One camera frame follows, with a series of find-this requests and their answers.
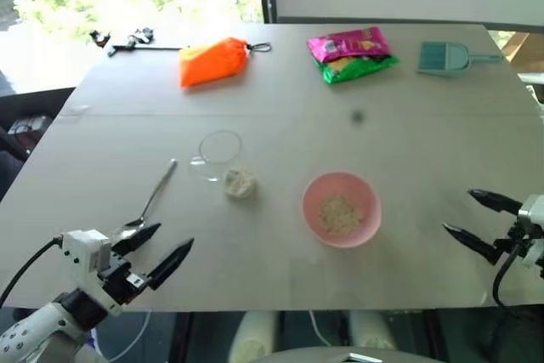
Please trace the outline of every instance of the metal spoon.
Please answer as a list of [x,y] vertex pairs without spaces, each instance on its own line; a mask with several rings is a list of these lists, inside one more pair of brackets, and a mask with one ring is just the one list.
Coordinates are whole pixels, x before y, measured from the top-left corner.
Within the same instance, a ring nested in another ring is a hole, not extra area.
[[142,230],[145,227],[145,225],[147,224],[147,211],[149,210],[151,203],[155,199],[155,196],[162,189],[162,187],[166,184],[166,182],[172,175],[176,166],[178,166],[178,161],[176,161],[175,159],[172,159],[170,161],[170,165],[168,166],[167,171],[164,173],[161,180],[159,181],[159,183],[153,190],[153,193],[151,193],[150,198],[145,203],[144,210],[142,211],[140,216],[136,218],[134,221],[126,223],[117,231],[116,236],[118,240],[125,240],[128,237],[136,234],[138,231]]

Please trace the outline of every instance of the green packaging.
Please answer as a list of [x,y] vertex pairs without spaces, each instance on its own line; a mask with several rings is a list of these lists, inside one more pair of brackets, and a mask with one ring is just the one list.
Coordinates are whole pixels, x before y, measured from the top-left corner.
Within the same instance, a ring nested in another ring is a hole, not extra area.
[[321,63],[315,58],[313,60],[323,74],[323,79],[329,84],[368,76],[372,72],[380,71],[399,63],[399,59],[389,54],[342,57],[328,63]]

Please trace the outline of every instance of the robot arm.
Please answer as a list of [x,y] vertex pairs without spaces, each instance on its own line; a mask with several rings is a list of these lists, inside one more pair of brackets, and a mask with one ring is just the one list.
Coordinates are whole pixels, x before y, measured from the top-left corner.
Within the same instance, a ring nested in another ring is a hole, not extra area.
[[156,290],[188,255],[192,238],[148,275],[133,273],[124,256],[148,241],[159,227],[151,225],[114,246],[97,230],[64,234],[62,251],[77,289],[11,326],[0,337],[0,363],[74,361],[88,340],[88,331],[107,315],[119,315],[145,288]]
[[502,278],[517,257],[523,259],[526,267],[537,265],[541,268],[541,277],[544,278],[544,195],[532,195],[524,203],[509,197],[492,193],[486,190],[472,189],[468,191],[480,204],[496,212],[505,211],[516,216],[513,226],[506,238],[500,238],[488,244],[476,235],[465,229],[443,223],[446,231],[464,246],[477,252],[495,265],[503,253],[508,253],[506,261],[501,265],[493,280],[492,295],[496,304],[510,311],[499,297],[499,286]]

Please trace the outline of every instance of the pink snack package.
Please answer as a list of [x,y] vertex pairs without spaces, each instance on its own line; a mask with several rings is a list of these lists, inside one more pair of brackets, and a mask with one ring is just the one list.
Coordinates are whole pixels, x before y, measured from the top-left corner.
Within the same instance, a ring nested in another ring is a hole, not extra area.
[[308,46],[321,63],[354,55],[390,54],[388,41],[377,27],[310,38]]

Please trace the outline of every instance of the rice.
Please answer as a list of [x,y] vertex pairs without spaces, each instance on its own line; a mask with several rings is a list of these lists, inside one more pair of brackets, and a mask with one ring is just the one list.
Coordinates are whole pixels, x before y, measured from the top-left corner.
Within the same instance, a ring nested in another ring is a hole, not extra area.
[[330,235],[353,234],[363,221],[363,212],[342,195],[332,195],[320,203],[319,218]]

